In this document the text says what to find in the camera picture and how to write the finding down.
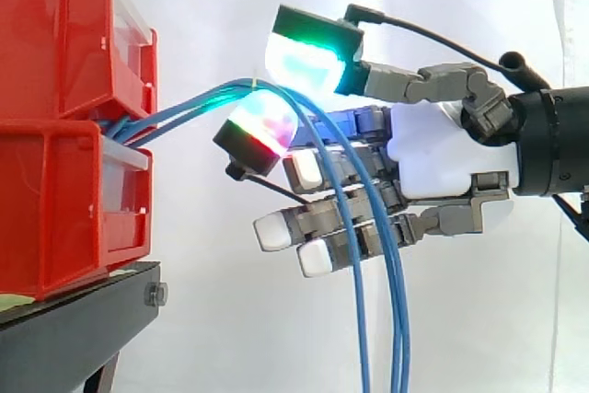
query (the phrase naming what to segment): white backdrop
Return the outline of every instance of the white backdrop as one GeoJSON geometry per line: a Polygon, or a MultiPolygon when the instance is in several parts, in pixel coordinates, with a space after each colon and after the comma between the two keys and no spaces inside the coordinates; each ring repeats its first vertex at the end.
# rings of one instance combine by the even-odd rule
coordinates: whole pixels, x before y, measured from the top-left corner
{"type": "MultiPolygon", "coordinates": [[[[159,33],[161,108],[234,77],[263,75],[265,41],[280,3],[329,17],[341,16],[350,2],[377,7],[491,59],[518,50],[553,85],[561,80],[551,0],[134,1],[159,33]]],[[[385,27],[368,30],[364,54],[408,69],[462,60],[385,27]]],[[[288,201],[225,177],[226,157],[211,139],[226,114],[202,117],[152,145],[152,258],[162,260],[170,298],[122,353],[115,391],[359,391],[351,275],[305,280],[293,250],[260,252],[251,222],[288,201]]],[[[272,178],[284,183],[280,170],[272,178]]],[[[428,238],[402,251],[412,392],[548,390],[559,227],[550,201],[517,200],[513,216],[485,236],[428,238]]],[[[581,287],[588,282],[589,248],[566,223],[563,238],[554,391],[586,391],[589,312],[581,287]]],[[[390,317],[382,263],[366,264],[364,275],[374,391],[384,392],[390,317]]]]}

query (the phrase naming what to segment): bolt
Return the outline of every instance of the bolt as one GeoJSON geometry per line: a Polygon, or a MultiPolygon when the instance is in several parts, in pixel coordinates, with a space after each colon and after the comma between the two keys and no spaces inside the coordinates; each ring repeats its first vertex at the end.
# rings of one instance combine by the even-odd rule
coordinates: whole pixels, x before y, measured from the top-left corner
{"type": "Polygon", "coordinates": [[[167,303],[167,284],[150,283],[147,285],[145,303],[151,307],[163,307],[167,303]]]}

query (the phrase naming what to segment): black metal shelf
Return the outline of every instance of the black metal shelf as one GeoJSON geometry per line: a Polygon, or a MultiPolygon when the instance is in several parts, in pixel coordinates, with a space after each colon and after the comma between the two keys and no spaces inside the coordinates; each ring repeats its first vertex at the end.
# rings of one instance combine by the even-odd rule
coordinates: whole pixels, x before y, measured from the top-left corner
{"type": "Polygon", "coordinates": [[[158,262],[0,313],[0,392],[67,393],[100,371],[158,314],[158,262]]]}

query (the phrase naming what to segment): green light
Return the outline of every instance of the green light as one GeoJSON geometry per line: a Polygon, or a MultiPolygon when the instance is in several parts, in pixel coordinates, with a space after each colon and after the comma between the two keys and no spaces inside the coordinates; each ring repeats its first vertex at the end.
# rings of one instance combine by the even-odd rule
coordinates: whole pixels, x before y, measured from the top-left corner
{"type": "Polygon", "coordinates": [[[229,120],[277,154],[285,156],[298,128],[296,113],[267,89],[248,94],[229,120]]]}
{"type": "Polygon", "coordinates": [[[314,95],[335,91],[345,63],[334,51],[272,33],[266,48],[266,68],[281,86],[314,95]]]}

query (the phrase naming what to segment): cable connector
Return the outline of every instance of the cable connector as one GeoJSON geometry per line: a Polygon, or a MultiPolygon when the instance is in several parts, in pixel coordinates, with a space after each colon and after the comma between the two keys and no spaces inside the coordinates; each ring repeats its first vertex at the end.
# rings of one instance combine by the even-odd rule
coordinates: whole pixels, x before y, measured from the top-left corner
{"type": "Polygon", "coordinates": [[[504,69],[503,76],[524,92],[535,92],[540,89],[550,89],[549,82],[530,68],[522,54],[515,51],[506,52],[499,59],[499,65],[504,69]]]}
{"type": "Polygon", "coordinates": [[[382,11],[377,11],[365,6],[349,4],[343,19],[357,27],[360,22],[376,23],[376,25],[380,25],[385,21],[385,17],[386,15],[382,11]]]}
{"type": "Polygon", "coordinates": [[[243,181],[244,179],[246,179],[248,172],[245,168],[241,167],[235,161],[232,161],[225,168],[225,174],[227,174],[235,181],[243,181]]]}

